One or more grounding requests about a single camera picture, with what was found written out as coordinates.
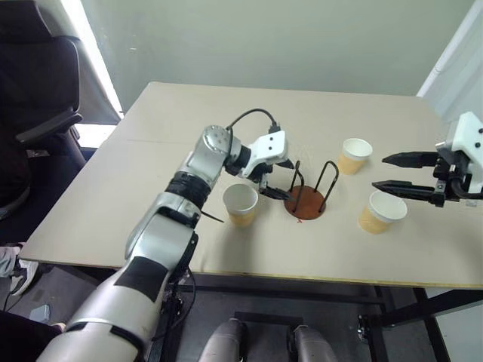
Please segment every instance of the white wall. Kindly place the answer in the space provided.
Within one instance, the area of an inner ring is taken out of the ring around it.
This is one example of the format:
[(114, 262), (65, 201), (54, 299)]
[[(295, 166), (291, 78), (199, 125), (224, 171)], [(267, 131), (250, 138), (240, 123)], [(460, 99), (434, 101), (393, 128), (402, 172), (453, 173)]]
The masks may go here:
[[(438, 77), (423, 95), (444, 122), (467, 111), (483, 120), (483, 2), (475, 2), (476, 17)], [(428, 296), (445, 292), (430, 288)], [(437, 318), (451, 360), (483, 361), (483, 306)]]
[(82, 0), (123, 109), (149, 81), (415, 95), (472, 0)]

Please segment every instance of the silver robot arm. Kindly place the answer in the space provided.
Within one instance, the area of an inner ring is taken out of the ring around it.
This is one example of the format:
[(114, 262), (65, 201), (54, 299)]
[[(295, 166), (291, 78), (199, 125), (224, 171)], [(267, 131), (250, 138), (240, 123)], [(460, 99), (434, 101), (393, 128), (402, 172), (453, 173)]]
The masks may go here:
[(163, 292), (189, 265), (198, 235), (194, 228), (221, 170), (260, 183), (260, 192), (286, 198), (268, 187), (273, 164), (290, 167), (285, 132), (275, 130), (249, 147), (232, 129), (206, 127), (195, 149), (132, 231), (126, 263), (105, 280), (54, 338), (40, 361), (133, 361), (143, 356), (155, 331)]

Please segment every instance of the floor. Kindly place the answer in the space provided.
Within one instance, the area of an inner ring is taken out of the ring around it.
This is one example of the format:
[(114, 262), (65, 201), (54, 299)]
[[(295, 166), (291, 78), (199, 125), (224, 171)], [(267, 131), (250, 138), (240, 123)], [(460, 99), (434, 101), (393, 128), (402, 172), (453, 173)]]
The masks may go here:
[[(299, 283), (301, 287), (311, 287)], [(289, 287), (298, 288), (298, 284)], [(36, 285), (11, 309), (12, 313), (29, 317), (33, 308), (49, 304), (49, 323), (66, 322), (82, 301), (95, 289), (93, 278), (78, 274), (75, 269), (62, 270), (53, 267), (43, 274)], [(372, 288), (342, 284), (322, 284), (323, 293), (372, 293)], [(0, 300), (8, 290), (8, 279), (0, 279)], [(411, 303), (411, 290), (394, 289), (397, 306)], [(189, 301), (191, 294), (185, 295)], [(15, 302), (12, 297), (8, 305)], [(276, 314), (303, 318), (305, 324), (319, 330), (328, 340), (339, 361), (370, 361), (368, 346), (357, 336), (357, 317), (361, 313), (376, 311), (371, 306), (316, 302), (294, 299), (268, 299), (227, 293), (198, 292), (195, 306), (186, 319), (180, 341), (178, 362), (196, 362), (211, 333), (236, 311)], [(285, 326), (249, 323), (249, 355), (251, 362), (287, 361), (285, 351)], [(408, 324), (387, 330), (384, 334), (392, 362), (411, 360), (432, 362), (435, 358), (422, 323)]]

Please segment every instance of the paper cup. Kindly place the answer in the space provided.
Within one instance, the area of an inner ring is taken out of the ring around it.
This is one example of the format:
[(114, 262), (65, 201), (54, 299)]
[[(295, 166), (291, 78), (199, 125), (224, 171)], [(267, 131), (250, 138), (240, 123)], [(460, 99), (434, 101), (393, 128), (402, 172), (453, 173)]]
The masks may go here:
[(231, 185), (223, 194), (229, 219), (237, 226), (248, 226), (254, 220), (258, 193), (242, 183)]
[(359, 225), (371, 234), (380, 234), (408, 214), (406, 203), (396, 196), (375, 191), (369, 197), (369, 205), (362, 211)]
[(342, 145), (338, 167), (340, 172), (346, 175), (356, 173), (372, 154), (372, 146), (369, 142), (360, 138), (349, 138)]

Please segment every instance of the black metal frame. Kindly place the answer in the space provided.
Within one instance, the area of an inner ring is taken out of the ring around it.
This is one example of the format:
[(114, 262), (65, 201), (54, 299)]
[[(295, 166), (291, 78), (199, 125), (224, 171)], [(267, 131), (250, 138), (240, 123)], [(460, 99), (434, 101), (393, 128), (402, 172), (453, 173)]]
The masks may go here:
[[(373, 362), (389, 362), (386, 345), (383, 338), (383, 330), (397, 327), (398, 325), (424, 321), (429, 340), (431, 342), (435, 359), (438, 362), (451, 362), (445, 342), (441, 336), (436, 315), (450, 313), (462, 308), (468, 308), (483, 300), (483, 290), (450, 290), (446, 293), (428, 298), (426, 291), (422, 288), (414, 288), (416, 302), (402, 308), (396, 308), (391, 294), (391, 287), (373, 286), (376, 296), (354, 296), (346, 294), (331, 294), (306, 292), (299, 290), (270, 290), (263, 286), (253, 287), (232, 287), (228, 284), (202, 285), (197, 286), (199, 292), (232, 293), (249, 296), (285, 299), (309, 299), (324, 302), (354, 303), (360, 305), (379, 306), (380, 314), (368, 314), (359, 316), (359, 323), (364, 327), (364, 335), (367, 338)], [(179, 285), (181, 293), (191, 293), (192, 287)], [(174, 360), (182, 332), (182, 324), (175, 331), (175, 336), (155, 342), (152, 346), (149, 361), (161, 360), (167, 362)]]

